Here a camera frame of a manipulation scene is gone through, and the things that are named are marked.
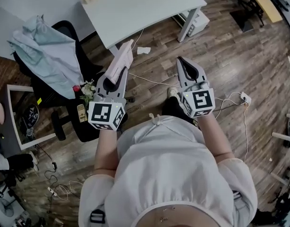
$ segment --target white sneaker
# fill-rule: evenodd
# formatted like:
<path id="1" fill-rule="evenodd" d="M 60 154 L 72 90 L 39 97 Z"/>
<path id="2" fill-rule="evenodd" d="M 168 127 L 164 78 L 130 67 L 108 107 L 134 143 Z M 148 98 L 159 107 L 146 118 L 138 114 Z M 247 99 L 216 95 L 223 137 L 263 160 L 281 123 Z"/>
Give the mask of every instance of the white sneaker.
<path id="1" fill-rule="evenodd" d="M 30 155 L 32 156 L 32 158 L 33 158 L 33 163 L 34 163 L 35 165 L 37 165 L 37 164 L 38 164 L 38 160 L 37 160 L 37 158 L 35 157 L 35 155 L 33 154 L 33 152 L 30 151 L 29 154 L 30 154 Z"/>
<path id="2" fill-rule="evenodd" d="M 180 107 L 184 110 L 184 113 L 186 115 L 188 115 L 187 109 L 186 109 L 185 105 L 181 102 L 181 99 L 180 99 L 178 93 L 179 93 L 179 91 L 178 91 L 177 87 L 169 87 L 167 90 L 168 98 L 170 98 L 172 96 L 176 97 L 178 102 L 179 102 Z"/>
<path id="3" fill-rule="evenodd" d="M 33 169 L 35 170 L 35 172 L 39 171 L 39 169 L 38 169 L 38 167 L 37 167 L 37 165 L 35 163 L 34 163 Z"/>

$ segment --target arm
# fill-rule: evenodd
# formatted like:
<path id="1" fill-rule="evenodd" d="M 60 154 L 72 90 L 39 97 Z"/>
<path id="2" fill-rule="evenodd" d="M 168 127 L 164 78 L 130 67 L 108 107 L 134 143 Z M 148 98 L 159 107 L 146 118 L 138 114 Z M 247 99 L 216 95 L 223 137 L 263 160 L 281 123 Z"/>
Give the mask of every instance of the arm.
<path id="1" fill-rule="evenodd" d="M 114 177 L 119 164 L 117 132 L 100 131 L 98 148 L 94 157 L 94 175 Z"/>
<path id="2" fill-rule="evenodd" d="M 205 144 L 217 163 L 228 158 L 235 158 L 227 137 L 212 113 L 198 117 L 197 121 L 203 133 Z"/>

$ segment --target black office chair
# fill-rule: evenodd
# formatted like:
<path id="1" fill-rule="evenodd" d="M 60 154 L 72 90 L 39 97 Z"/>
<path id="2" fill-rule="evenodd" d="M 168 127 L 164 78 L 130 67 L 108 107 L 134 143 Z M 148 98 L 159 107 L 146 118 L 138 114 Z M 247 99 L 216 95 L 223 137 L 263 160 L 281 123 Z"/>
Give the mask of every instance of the black office chair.
<path id="1" fill-rule="evenodd" d="M 76 41 L 76 56 L 83 78 L 87 81 L 93 79 L 96 83 L 102 75 L 98 74 L 98 72 L 103 68 L 103 66 L 94 65 L 89 61 L 79 42 L 73 25 L 68 21 L 60 21 L 53 25 L 52 28 Z M 57 111 L 54 111 L 51 114 L 52 124 L 59 140 L 64 140 L 66 138 L 62 125 L 68 123 L 69 121 L 72 122 L 74 130 L 82 142 L 94 140 L 99 137 L 99 130 L 96 130 L 88 122 L 80 123 L 79 121 L 77 106 L 84 103 L 84 101 L 79 98 L 79 95 L 76 95 L 76 99 L 67 99 L 63 97 L 48 86 L 44 81 L 35 76 L 19 58 L 16 52 L 14 52 L 13 55 L 16 62 L 19 64 L 20 71 L 31 78 L 31 86 L 34 89 L 36 98 L 42 99 L 42 102 L 39 105 L 40 107 L 66 106 L 68 116 L 60 119 Z"/>

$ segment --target black strap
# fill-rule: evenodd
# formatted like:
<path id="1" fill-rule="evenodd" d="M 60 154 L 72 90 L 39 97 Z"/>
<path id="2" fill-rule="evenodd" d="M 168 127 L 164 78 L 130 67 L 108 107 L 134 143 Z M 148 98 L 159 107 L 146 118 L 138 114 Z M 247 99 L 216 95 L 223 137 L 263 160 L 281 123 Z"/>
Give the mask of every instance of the black strap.
<path id="1" fill-rule="evenodd" d="M 102 210 L 94 210 L 90 214 L 90 222 L 96 224 L 105 224 L 105 213 Z"/>

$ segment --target black trousers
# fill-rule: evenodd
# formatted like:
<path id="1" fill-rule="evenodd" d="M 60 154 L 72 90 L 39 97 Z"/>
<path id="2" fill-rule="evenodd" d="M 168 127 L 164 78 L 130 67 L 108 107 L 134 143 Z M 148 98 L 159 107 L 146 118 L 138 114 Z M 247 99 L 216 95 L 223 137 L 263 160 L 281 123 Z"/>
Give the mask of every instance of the black trousers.
<path id="1" fill-rule="evenodd" d="M 33 158 L 30 154 L 15 155 L 7 158 L 9 169 L 15 171 L 23 171 L 34 167 Z"/>
<path id="2" fill-rule="evenodd" d="M 165 101 L 162 115 L 174 116 L 194 125 L 194 120 L 184 113 L 184 110 L 179 105 L 178 99 L 174 96 L 171 96 Z"/>

